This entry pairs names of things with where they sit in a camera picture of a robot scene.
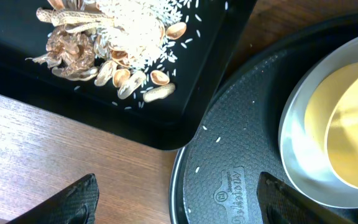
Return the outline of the yellow bowl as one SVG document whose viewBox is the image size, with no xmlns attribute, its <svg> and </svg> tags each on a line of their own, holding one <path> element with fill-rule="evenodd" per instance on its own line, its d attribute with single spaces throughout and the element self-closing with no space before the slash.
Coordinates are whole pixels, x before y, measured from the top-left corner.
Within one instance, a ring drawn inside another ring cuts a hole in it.
<svg viewBox="0 0 358 224">
<path fill-rule="evenodd" d="M 358 62 L 332 72 L 317 86 L 304 122 L 332 173 L 358 189 Z"/>
</svg>

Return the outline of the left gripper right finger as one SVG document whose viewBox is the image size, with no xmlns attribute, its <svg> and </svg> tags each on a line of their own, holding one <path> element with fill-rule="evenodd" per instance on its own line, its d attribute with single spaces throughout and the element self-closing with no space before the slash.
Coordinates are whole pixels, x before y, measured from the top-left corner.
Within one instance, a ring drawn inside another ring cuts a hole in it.
<svg viewBox="0 0 358 224">
<path fill-rule="evenodd" d="M 353 224 L 305 197 L 268 172 L 261 172 L 257 198 L 262 221 L 268 224 Z"/>
</svg>

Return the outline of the food scraps pile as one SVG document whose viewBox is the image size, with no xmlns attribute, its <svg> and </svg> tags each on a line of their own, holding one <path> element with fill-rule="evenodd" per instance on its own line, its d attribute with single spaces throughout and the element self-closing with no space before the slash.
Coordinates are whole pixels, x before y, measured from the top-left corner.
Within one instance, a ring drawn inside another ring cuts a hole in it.
<svg viewBox="0 0 358 224">
<path fill-rule="evenodd" d="M 51 1 L 36 11 L 53 31 L 33 62 L 69 81 L 112 85 L 143 107 L 174 94 L 184 52 L 206 42 L 223 14 L 217 1 Z"/>
</svg>

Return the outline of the grey plate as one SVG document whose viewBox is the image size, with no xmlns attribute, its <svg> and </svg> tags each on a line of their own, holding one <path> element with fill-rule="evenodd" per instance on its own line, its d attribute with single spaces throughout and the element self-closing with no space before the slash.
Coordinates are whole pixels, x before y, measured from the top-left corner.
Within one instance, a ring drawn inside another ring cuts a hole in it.
<svg viewBox="0 0 358 224">
<path fill-rule="evenodd" d="M 318 58 L 291 92 L 280 118 L 282 164 L 295 188 L 328 207 L 358 208 L 358 189 L 341 182 L 318 146 L 305 133 L 305 111 L 314 90 L 333 71 L 358 62 L 358 37 Z"/>
</svg>

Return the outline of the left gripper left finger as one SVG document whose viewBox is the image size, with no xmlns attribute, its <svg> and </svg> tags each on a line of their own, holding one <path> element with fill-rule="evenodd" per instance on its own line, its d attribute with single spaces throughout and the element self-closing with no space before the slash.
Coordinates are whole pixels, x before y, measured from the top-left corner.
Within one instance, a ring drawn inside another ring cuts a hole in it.
<svg viewBox="0 0 358 224">
<path fill-rule="evenodd" d="M 94 224 L 99 187 L 94 174 L 86 174 L 8 224 Z"/>
</svg>

